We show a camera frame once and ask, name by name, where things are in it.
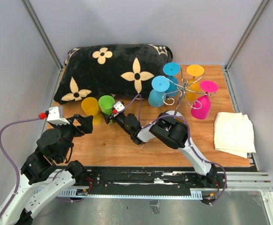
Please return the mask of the magenta plastic goblet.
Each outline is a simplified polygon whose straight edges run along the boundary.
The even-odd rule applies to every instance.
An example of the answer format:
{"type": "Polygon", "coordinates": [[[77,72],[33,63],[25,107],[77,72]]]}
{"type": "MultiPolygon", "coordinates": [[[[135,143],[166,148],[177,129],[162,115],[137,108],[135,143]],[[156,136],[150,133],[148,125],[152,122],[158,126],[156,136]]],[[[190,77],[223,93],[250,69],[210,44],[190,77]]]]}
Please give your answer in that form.
{"type": "Polygon", "coordinates": [[[202,81],[200,88],[204,93],[195,100],[191,109],[191,115],[198,120],[205,120],[209,116],[212,107],[209,96],[217,92],[219,87],[213,81],[202,81]]]}

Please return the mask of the green plastic goblet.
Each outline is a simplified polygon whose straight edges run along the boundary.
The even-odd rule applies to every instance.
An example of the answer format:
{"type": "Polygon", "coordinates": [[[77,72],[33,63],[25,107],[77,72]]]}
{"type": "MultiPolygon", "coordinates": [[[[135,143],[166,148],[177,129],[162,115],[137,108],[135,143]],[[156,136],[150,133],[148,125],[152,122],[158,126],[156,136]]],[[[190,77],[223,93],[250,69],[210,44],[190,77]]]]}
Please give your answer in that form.
{"type": "Polygon", "coordinates": [[[100,116],[104,119],[103,114],[111,115],[115,99],[110,95],[104,95],[99,98],[100,116]]]}

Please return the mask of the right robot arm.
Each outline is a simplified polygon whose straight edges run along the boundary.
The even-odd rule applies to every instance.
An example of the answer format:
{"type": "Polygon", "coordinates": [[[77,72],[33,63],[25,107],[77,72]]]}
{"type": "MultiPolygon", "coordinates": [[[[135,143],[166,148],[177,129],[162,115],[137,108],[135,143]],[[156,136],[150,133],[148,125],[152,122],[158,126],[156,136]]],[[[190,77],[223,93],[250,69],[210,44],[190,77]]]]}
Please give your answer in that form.
{"type": "Polygon", "coordinates": [[[118,124],[137,145],[157,138],[167,147],[179,150],[191,163],[199,175],[199,183],[210,187],[216,181],[217,168],[198,149],[190,136],[190,128],[183,117],[161,113],[157,119],[147,126],[141,126],[140,121],[132,113],[102,114],[106,123],[118,124]]]}

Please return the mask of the blue plastic goblet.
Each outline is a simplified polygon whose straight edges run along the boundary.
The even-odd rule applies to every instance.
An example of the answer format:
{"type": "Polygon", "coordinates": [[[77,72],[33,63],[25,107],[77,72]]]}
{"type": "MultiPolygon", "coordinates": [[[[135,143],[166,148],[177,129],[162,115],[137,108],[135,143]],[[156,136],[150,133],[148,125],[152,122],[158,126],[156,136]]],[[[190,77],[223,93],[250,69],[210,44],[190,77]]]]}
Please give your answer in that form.
{"type": "Polygon", "coordinates": [[[148,102],[153,107],[164,105],[165,93],[169,89],[170,82],[164,76],[156,76],[152,80],[152,90],[149,94],[148,102]]]}
{"type": "Polygon", "coordinates": [[[175,62],[167,63],[163,67],[163,72],[167,76],[167,78],[170,80],[170,86],[168,90],[166,91],[167,97],[175,97],[178,94],[178,84],[179,81],[176,78],[176,75],[180,72],[180,66],[175,62]]]}

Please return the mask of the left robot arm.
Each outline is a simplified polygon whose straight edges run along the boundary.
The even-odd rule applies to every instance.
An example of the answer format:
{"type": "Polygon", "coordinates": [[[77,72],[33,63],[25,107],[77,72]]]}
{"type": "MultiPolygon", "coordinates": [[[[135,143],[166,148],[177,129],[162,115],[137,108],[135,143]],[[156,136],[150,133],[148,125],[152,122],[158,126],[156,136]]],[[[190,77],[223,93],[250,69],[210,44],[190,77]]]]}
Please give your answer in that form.
{"type": "Polygon", "coordinates": [[[75,114],[50,120],[51,129],[37,140],[36,150],[19,169],[9,155],[16,173],[16,184],[0,206],[0,225],[30,225],[36,215],[62,190],[93,180],[86,168],[72,161],[73,139],[93,131],[93,116],[75,114]]]}

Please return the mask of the chrome wine glass rack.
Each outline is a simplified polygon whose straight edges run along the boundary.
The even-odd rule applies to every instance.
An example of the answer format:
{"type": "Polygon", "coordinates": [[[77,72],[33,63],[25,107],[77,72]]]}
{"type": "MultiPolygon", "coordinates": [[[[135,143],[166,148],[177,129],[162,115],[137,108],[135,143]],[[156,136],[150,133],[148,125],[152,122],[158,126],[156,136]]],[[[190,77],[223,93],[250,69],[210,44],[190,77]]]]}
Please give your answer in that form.
{"type": "MultiPolygon", "coordinates": [[[[178,84],[178,92],[180,92],[180,96],[178,98],[178,102],[177,102],[177,106],[176,106],[176,109],[174,111],[168,111],[167,113],[168,114],[171,114],[171,115],[177,115],[177,116],[180,116],[180,114],[178,113],[178,109],[181,105],[181,102],[183,99],[186,99],[186,102],[188,104],[188,106],[192,109],[192,106],[194,104],[194,101],[193,102],[190,102],[188,99],[187,99],[187,93],[190,92],[190,90],[188,90],[188,79],[186,78],[183,78],[182,79],[182,83],[181,84],[178,84]]],[[[204,91],[200,88],[200,92],[198,92],[199,96],[198,98],[203,95],[204,91]]]]}

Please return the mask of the yellow plastic goblet front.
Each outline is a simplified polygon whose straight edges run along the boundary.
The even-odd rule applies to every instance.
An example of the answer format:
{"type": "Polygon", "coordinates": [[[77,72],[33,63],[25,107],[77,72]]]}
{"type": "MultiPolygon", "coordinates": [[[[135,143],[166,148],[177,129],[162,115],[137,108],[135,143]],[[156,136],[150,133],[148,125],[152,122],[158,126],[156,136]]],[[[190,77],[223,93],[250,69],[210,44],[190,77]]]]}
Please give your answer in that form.
{"type": "Polygon", "coordinates": [[[192,76],[192,78],[188,80],[188,90],[190,90],[190,92],[187,93],[187,99],[193,102],[198,98],[198,92],[200,92],[200,82],[197,80],[202,78],[205,69],[201,65],[193,64],[189,65],[186,71],[188,75],[192,76]]]}

